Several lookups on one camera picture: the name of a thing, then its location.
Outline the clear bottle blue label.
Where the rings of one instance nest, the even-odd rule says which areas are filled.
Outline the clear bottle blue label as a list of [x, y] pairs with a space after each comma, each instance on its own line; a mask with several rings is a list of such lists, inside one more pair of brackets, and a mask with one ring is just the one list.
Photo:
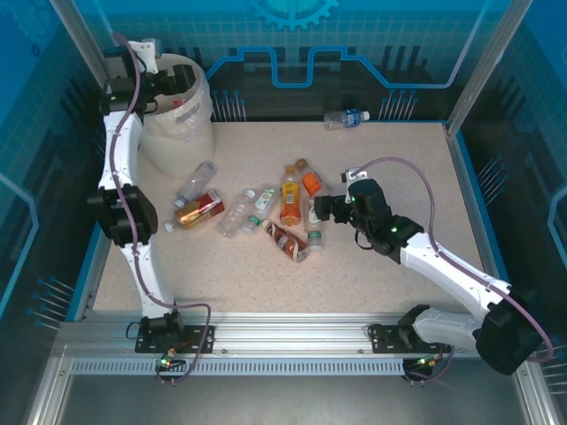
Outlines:
[[327, 131], [356, 128], [362, 122], [369, 121], [369, 119], [370, 113], [368, 111], [347, 109], [340, 112], [326, 113], [323, 117], [323, 126]]

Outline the clear ribbed bottle white cap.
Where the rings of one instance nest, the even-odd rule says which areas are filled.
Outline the clear ribbed bottle white cap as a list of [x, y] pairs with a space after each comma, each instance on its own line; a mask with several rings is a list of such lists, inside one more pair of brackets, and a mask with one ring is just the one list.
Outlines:
[[221, 236], [232, 238], [237, 234], [252, 209], [255, 196], [254, 189], [246, 189], [235, 196], [229, 209], [218, 223], [217, 230]]

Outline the brown coffee drink bottle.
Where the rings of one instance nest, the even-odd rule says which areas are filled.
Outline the brown coffee drink bottle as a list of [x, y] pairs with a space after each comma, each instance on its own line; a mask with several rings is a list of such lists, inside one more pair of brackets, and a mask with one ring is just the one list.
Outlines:
[[307, 243], [298, 236], [276, 225], [271, 220], [264, 220], [261, 227], [290, 259], [300, 263], [306, 258], [308, 254]]

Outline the orange label bottle brown cap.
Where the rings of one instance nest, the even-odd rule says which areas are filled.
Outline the orange label bottle brown cap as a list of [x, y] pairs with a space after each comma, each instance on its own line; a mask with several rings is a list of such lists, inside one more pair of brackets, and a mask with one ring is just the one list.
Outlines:
[[295, 167], [309, 197], [326, 196], [329, 194], [328, 188], [322, 178], [310, 166], [306, 159], [298, 159], [295, 163]]

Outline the white plastic bin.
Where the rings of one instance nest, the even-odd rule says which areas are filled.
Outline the white plastic bin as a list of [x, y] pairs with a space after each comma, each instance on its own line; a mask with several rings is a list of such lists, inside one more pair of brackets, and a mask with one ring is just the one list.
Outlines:
[[140, 149], [162, 174], [170, 177], [187, 177], [202, 162], [214, 158], [212, 122], [210, 121], [206, 126], [201, 136], [194, 136], [185, 142], [152, 135], [143, 127]]

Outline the aluminium frame bar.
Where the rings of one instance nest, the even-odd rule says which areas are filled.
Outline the aluminium frame bar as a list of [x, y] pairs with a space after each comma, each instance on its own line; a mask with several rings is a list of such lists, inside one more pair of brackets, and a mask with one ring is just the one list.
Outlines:
[[514, 377], [526, 425], [567, 425], [565, 399], [552, 391], [539, 364], [524, 364]]
[[58, 424], [72, 365], [65, 356], [48, 359], [26, 425]]

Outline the red gold drink bottle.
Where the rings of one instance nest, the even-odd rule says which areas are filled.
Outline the red gold drink bottle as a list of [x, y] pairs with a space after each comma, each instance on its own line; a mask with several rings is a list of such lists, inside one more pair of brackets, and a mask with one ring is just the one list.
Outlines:
[[165, 223], [165, 229], [171, 233], [174, 230], [196, 227], [225, 211], [224, 203], [215, 189], [207, 191], [200, 197], [191, 200], [185, 206], [177, 209], [173, 219]]

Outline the white label bottle green neck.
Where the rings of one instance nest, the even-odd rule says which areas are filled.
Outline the white label bottle green neck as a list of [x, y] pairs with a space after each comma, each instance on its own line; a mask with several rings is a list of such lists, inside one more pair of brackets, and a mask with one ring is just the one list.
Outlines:
[[310, 197], [305, 203], [304, 217], [305, 231], [307, 232], [307, 246], [310, 251], [322, 250], [322, 221], [315, 212], [315, 199]]

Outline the clear bottle green white label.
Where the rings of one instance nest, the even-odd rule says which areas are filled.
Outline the clear bottle green white label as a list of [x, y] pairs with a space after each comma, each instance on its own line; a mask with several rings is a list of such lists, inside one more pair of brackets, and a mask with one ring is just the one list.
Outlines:
[[253, 201], [252, 209], [241, 227], [242, 232], [249, 236], [254, 235], [260, 228], [260, 224], [268, 217], [275, 201], [275, 188], [266, 186], [261, 189], [260, 194]]

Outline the aluminium front rail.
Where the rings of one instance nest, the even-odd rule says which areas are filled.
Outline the aluminium front rail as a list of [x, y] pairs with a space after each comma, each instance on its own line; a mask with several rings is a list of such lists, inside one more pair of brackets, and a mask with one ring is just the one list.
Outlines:
[[[398, 313], [213, 313], [212, 358], [370, 358], [370, 324], [395, 325]], [[129, 312], [94, 312], [85, 321], [66, 322], [53, 345], [56, 355], [135, 355], [126, 327]]]

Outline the clear bluish bottle white cap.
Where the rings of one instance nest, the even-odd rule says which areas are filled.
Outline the clear bluish bottle white cap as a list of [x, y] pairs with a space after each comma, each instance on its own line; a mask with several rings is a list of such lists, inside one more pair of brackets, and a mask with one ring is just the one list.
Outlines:
[[202, 162], [182, 187], [176, 192], [174, 206], [182, 208], [203, 193], [203, 189], [214, 178], [217, 168], [211, 161]]

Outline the aluminium frame post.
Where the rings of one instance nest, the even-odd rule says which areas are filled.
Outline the aluminium frame post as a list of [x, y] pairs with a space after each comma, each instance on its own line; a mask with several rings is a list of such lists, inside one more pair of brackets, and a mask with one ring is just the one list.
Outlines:
[[125, 48], [120, 47], [113, 35], [113, 53], [116, 53], [117, 57], [108, 59], [99, 48], [73, 0], [49, 1], [100, 87], [109, 79], [128, 77], [127, 64], [120, 57]]
[[471, 77], [465, 85], [446, 124], [447, 136], [456, 138], [463, 122], [478, 100], [533, 0], [510, 0]]

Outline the orange juice bottle yellow label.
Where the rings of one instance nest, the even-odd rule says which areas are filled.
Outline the orange juice bottle yellow label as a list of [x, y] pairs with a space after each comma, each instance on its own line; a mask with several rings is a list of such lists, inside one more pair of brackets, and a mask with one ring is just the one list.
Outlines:
[[300, 180], [295, 166], [284, 168], [280, 181], [280, 222], [293, 227], [300, 223]]

